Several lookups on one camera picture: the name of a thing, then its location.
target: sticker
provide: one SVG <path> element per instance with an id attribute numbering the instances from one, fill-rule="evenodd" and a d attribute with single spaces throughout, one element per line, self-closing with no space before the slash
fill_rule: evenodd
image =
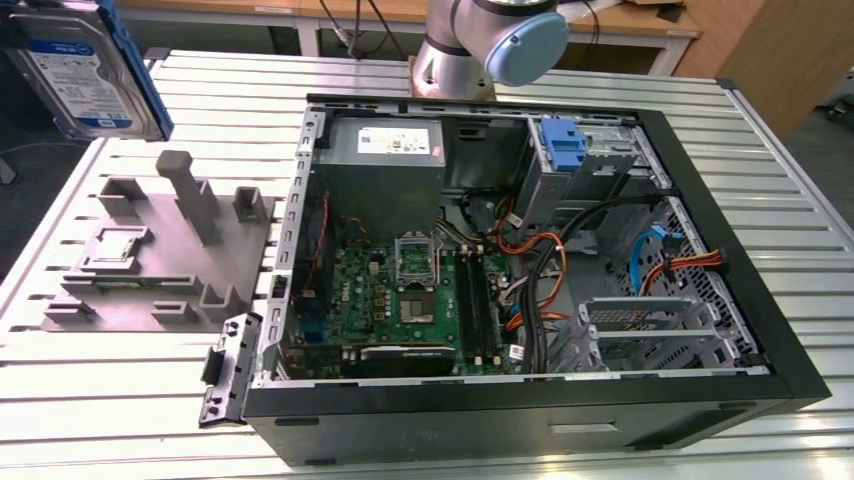
<path id="1" fill-rule="evenodd" d="M 510 222 L 510 224 L 519 228 L 522 226 L 522 218 L 519 218 L 519 215 L 517 215 L 515 213 L 510 212 L 507 214 L 507 221 Z"/>
<path id="2" fill-rule="evenodd" d="M 359 130 L 359 153 L 430 154 L 426 128 L 363 128 Z"/>
<path id="3" fill-rule="evenodd" d="M 282 7 L 255 7 L 255 11 L 264 13 L 294 13 L 294 10 Z"/>
<path id="4" fill-rule="evenodd" d="M 507 357 L 511 360 L 522 361 L 525 359 L 525 347 L 522 345 L 511 345 L 510 352 L 507 352 Z"/>
<path id="5" fill-rule="evenodd" d="M 687 30 L 667 30 L 667 35 L 671 37 L 695 37 L 697 32 L 689 32 Z"/>
<path id="6" fill-rule="evenodd" d="M 102 61 L 91 45 L 30 40 L 30 57 L 63 105 L 95 128 L 128 128 L 134 123 L 116 87 L 98 74 Z"/>

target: wooden table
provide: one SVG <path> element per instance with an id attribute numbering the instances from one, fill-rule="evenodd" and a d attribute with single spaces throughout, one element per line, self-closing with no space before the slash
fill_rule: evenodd
<path id="1" fill-rule="evenodd" d="M 293 27 L 299 31 L 306 56 L 321 56 L 318 31 L 331 28 L 319 0 L 118 0 L 126 18 Z M 354 28 L 355 0 L 326 0 L 339 24 Z M 375 0 L 394 32 L 423 33 L 429 0 Z M 650 75 L 671 75 L 691 39 L 702 29 L 683 13 L 671 23 L 658 18 L 657 8 L 623 3 L 601 12 L 599 39 L 603 45 L 661 49 Z M 367 1 L 362 2 L 365 31 L 383 31 Z M 594 19 L 586 16 L 570 24 L 570 43 L 590 43 Z"/>

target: floor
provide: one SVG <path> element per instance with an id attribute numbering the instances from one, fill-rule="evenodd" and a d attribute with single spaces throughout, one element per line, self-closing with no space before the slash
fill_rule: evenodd
<path id="1" fill-rule="evenodd" d="M 34 143 L 44 145 L 6 153 L 11 148 Z M 816 111 L 788 147 L 844 218 L 854 225 L 854 189 L 850 188 L 854 127 L 832 123 L 825 113 Z M 32 133 L 8 121 L 0 121 L 0 158 L 19 174 L 11 186 L 0 185 L 0 281 L 84 150 L 86 144 L 68 142 L 54 130 Z"/>
<path id="2" fill-rule="evenodd" d="M 854 225 L 854 122 L 830 122 L 817 110 L 786 147 L 842 218 Z"/>

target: blue hard drive label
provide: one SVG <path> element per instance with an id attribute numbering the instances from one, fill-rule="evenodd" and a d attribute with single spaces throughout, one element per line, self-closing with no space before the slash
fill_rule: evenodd
<path id="1" fill-rule="evenodd" d="M 99 73 L 92 46 L 32 39 L 28 50 L 71 116 L 91 128 L 128 128 L 134 121 L 116 87 Z"/>

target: ram slot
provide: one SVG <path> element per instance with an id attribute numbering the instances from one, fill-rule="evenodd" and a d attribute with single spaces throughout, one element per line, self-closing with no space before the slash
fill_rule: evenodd
<path id="1" fill-rule="evenodd" d="M 459 330 L 463 340 L 463 354 L 471 361 L 478 356 L 478 342 L 475 338 L 475 317 L 473 310 L 471 285 L 469 282 L 470 257 L 466 252 L 457 252 L 454 259 L 454 276 L 457 280 L 457 308 L 459 314 Z"/>
<path id="2" fill-rule="evenodd" d="M 473 256 L 469 262 L 469 277 L 475 311 L 478 356 L 491 358 L 495 355 L 495 321 L 490 307 L 490 284 L 483 270 L 483 255 Z"/>

